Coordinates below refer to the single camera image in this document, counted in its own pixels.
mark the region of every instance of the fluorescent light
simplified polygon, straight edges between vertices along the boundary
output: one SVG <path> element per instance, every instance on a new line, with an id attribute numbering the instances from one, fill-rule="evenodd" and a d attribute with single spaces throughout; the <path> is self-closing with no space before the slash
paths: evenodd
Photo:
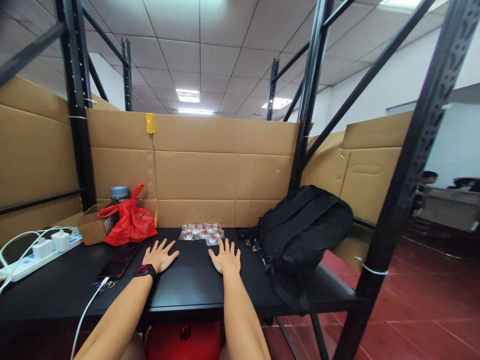
<path id="1" fill-rule="evenodd" d="M 199 109 L 179 109 L 181 114 L 197 114 L 197 115 L 212 115 L 214 112 L 210 110 L 199 110 Z"/>
<path id="2" fill-rule="evenodd" d="M 383 0 L 378 4 L 378 7 L 388 11 L 411 13 L 420 4 L 420 1 L 422 0 Z M 436 0 L 432 6 L 430 6 L 430 9 L 428 9 L 428 12 L 432 12 L 447 1 L 449 0 Z"/>
<path id="3" fill-rule="evenodd" d="M 184 103 L 199 103 L 200 91 L 176 89 L 178 99 Z"/>
<path id="4" fill-rule="evenodd" d="M 286 98 L 281 98 L 281 97 L 276 97 L 273 99 L 273 108 L 275 110 L 283 108 L 285 105 L 288 105 L 292 102 L 292 99 L 286 99 Z M 262 109 L 267 108 L 267 103 L 261 107 Z"/>

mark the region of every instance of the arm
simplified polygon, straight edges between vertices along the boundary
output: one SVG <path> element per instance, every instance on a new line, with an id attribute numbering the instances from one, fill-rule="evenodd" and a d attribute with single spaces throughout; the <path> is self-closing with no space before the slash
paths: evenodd
<path id="1" fill-rule="evenodd" d="M 223 274 L 223 312 L 229 357 L 233 360 L 270 360 L 259 318 L 240 278 L 240 250 L 235 256 L 235 244 L 232 242 L 230 247 L 228 239 L 225 239 L 225 248 L 222 239 L 219 244 L 218 256 L 211 249 L 208 254 L 215 269 Z"/>
<path id="2" fill-rule="evenodd" d="M 159 246 L 155 241 L 143 257 L 142 264 L 152 264 L 157 274 L 165 271 L 180 254 L 175 251 L 169 256 L 175 241 L 164 248 L 166 243 L 167 239 L 163 239 Z M 134 277 L 102 316 L 75 359 L 120 359 L 140 320 L 152 284 L 149 275 Z"/>

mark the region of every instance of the human hand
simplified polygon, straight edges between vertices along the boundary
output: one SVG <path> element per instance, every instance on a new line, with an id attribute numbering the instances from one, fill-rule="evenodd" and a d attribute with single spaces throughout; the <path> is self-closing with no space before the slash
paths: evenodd
<path id="1" fill-rule="evenodd" d="M 222 239 L 218 239 L 218 244 L 220 245 L 218 255 L 215 255 L 212 249 L 208 249 L 208 255 L 210 255 L 211 262 L 213 266 L 215 266 L 215 269 L 220 274 L 230 269 L 240 272 L 240 249 L 237 249 L 235 255 L 235 243 L 232 241 L 231 246 L 229 246 L 228 238 L 225 239 L 225 249 Z"/>
<path id="2" fill-rule="evenodd" d="M 145 256 L 143 257 L 142 265 L 152 264 L 156 273 L 161 273 L 167 270 L 171 263 L 179 256 L 180 251 L 175 251 L 172 255 L 169 255 L 170 249 L 175 245 L 175 241 L 172 241 L 164 248 L 167 243 L 167 239 L 163 239 L 159 246 L 159 241 L 155 241 L 153 247 L 146 249 Z"/>

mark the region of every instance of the forearm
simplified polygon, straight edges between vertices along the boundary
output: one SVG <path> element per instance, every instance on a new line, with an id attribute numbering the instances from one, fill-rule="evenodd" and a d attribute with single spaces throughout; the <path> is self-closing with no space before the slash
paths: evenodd
<path id="1" fill-rule="evenodd" d="M 259 318 L 236 269 L 224 269 L 224 320 L 231 359 L 270 359 Z"/>
<path id="2" fill-rule="evenodd" d="M 134 277 L 110 305 L 75 359 L 120 359 L 144 310 L 152 277 Z"/>

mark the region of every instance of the phone screen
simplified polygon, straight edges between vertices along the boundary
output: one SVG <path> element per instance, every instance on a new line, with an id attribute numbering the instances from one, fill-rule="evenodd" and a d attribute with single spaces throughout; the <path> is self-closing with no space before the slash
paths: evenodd
<path id="1" fill-rule="evenodd" d="M 141 242 L 129 242 L 120 246 L 116 250 L 115 255 L 105 265 L 102 271 L 100 271 L 98 279 L 103 280 L 105 277 L 109 277 L 110 279 L 121 278 L 141 246 Z"/>

